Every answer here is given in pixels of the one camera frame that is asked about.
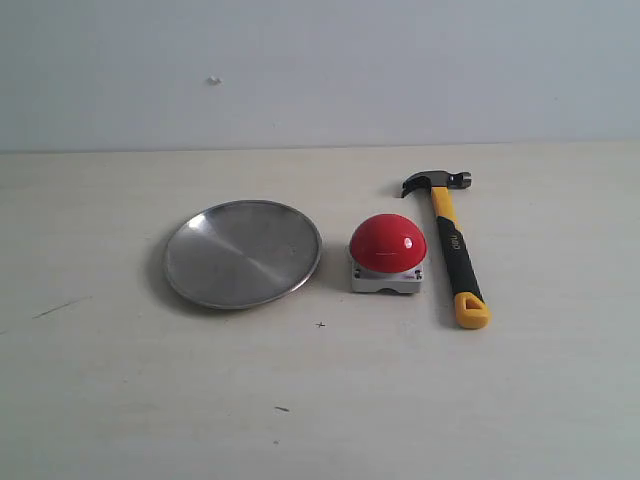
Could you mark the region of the yellow black claw hammer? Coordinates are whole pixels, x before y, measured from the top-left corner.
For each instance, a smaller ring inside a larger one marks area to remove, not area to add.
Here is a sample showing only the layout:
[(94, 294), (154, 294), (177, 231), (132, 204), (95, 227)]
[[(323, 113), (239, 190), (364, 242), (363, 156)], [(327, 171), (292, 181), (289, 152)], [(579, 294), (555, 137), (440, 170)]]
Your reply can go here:
[(478, 330), (489, 324), (491, 312), (481, 294), (450, 194), (451, 190), (467, 189), (471, 184), (469, 172), (423, 171), (403, 182), (401, 197), (419, 189), (429, 192), (457, 324), (463, 329)]

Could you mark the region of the red dome push button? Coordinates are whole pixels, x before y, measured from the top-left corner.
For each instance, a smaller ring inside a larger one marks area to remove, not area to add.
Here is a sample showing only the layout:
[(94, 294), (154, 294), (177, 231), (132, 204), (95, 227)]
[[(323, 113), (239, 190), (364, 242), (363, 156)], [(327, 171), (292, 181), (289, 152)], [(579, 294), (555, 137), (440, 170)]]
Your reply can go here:
[(349, 242), (351, 288), (356, 293), (417, 294), (428, 244), (420, 228), (398, 214), (364, 220)]

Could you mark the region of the round steel plate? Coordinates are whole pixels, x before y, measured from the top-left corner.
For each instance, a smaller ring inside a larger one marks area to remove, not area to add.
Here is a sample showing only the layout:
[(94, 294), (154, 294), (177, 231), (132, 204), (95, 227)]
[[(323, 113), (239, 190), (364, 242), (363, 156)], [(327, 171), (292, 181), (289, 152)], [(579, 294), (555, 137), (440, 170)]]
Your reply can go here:
[(209, 207), (170, 236), (167, 283), (181, 298), (216, 310), (244, 310), (299, 289), (317, 269), (322, 238), (299, 210), (270, 200)]

